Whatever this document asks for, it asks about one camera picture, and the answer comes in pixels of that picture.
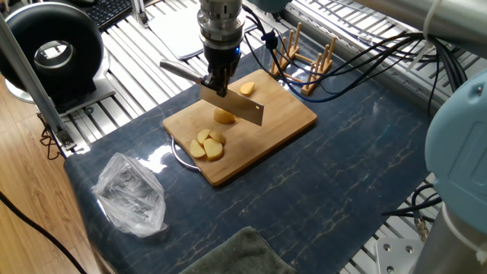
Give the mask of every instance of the knife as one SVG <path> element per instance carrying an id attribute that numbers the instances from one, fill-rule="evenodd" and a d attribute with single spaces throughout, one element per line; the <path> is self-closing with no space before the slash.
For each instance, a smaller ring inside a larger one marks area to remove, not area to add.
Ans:
<path id="1" fill-rule="evenodd" d="M 199 84 L 199 97 L 201 99 L 258 126 L 262 125 L 264 116 L 263 105 L 231 90 L 227 90 L 227 95 L 225 97 L 217 95 L 216 91 L 202 84 L 203 77 L 199 77 L 195 72 L 178 62 L 161 60 L 159 65 L 161 68 L 166 69 L 175 75 Z"/>

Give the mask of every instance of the wooden floor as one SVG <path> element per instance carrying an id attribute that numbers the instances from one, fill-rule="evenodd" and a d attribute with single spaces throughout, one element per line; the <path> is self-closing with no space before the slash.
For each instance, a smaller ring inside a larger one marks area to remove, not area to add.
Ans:
<path id="1" fill-rule="evenodd" d="M 39 142 L 42 131 L 34 105 L 13 98 L 0 76 L 0 190 L 61 241 L 88 273 L 99 273 L 62 168 L 64 160 L 47 160 L 47 148 Z M 77 271 L 44 236 L 0 203 L 0 273 Z"/>

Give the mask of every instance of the white cable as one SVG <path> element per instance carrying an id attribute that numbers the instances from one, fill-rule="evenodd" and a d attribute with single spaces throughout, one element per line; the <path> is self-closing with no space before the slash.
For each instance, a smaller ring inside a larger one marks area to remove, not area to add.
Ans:
<path id="1" fill-rule="evenodd" d="M 431 5 L 431 8 L 429 8 L 428 13 L 426 14 L 425 22 L 423 23 L 423 37 L 427 42 L 425 47 L 418 53 L 418 55 L 411 62 L 408 69 L 406 70 L 407 72 L 410 71 L 412 67 L 415 66 L 419 62 L 419 60 L 421 60 L 421 58 L 423 58 L 424 54 L 426 54 L 427 51 L 429 51 L 429 49 L 433 47 L 433 44 L 428 40 L 429 25 L 431 24 L 431 19 L 433 18 L 434 14 L 438 10 L 438 7 L 440 7 L 441 1 L 443 0 L 434 0 L 433 5 Z"/>
<path id="2" fill-rule="evenodd" d="M 458 238 L 458 240 L 468 246 L 468 248 L 476 252 L 476 257 L 480 264 L 483 265 L 485 262 L 487 262 L 487 251 L 485 249 L 482 249 L 481 247 L 477 247 L 474 243 L 472 243 L 457 230 L 454 223 L 451 221 L 450 216 L 448 215 L 447 206 L 445 204 L 443 204 L 443 206 L 441 207 L 441 213 L 443 214 L 444 222 L 447 224 L 451 233 L 453 233 Z"/>

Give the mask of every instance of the knife handle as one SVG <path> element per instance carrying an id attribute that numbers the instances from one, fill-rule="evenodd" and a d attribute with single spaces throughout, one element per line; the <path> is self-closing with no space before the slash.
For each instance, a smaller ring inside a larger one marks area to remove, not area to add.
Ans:
<path id="1" fill-rule="evenodd" d="M 190 81 L 194 81 L 197 84 L 201 83 L 202 81 L 202 77 L 178 62 L 161 60 L 159 66 L 163 69 L 168 70 L 169 72 L 173 72 L 175 75 L 178 75 Z"/>

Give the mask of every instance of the blue marble-pattern mat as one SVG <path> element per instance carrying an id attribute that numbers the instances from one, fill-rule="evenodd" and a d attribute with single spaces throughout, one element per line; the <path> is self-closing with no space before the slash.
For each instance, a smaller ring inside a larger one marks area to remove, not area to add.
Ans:
<path id="1" fill-rule="evenodd" d="M 301 43 L 303 55 L 322 51 L 305 37 Z M 256 54 L 270 64 L 266 50 Z M 235 78 L 258 68 L 245 56 Z M 341 91 L 359 75 L 323 85 Z M 318 88 L 313 97 L 326 95 Z M 367 81 L 329 103 L 306 103 L 318 115 L 314 127 L 214 188 L 176 162 L 161 127 L 196 100 L 192 87 L 65 163 L 88 237 L 120 273 L 178 273 L 246 226 L 299 273 L 337 273 L 385 221 L 380 213 L 395 209 L 428 174 L 425 113 Z M 164 233 L 146 239 L 124 234 L 98 207 L 91 187 L 115 152 L 140 160 L 164 187 Z"/>

